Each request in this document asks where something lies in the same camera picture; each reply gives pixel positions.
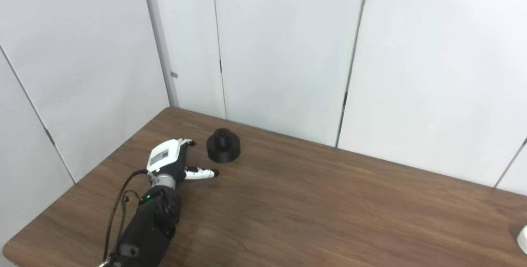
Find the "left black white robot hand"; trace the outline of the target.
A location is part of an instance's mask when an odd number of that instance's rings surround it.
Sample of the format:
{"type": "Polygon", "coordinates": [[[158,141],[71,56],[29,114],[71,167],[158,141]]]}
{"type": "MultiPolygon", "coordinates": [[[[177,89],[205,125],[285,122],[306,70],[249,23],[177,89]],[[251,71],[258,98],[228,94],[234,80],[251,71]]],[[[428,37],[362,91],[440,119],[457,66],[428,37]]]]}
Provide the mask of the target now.
{"type": "Polygon", "coordinates": [[[205,180],[220,175],[217,169],[192,167],[187,164],[187,152],[196,143],[191,139],[171,139],[152,149],[147,162],[147,175],[152,187],[177,189],[185,180],[205,180]]]}

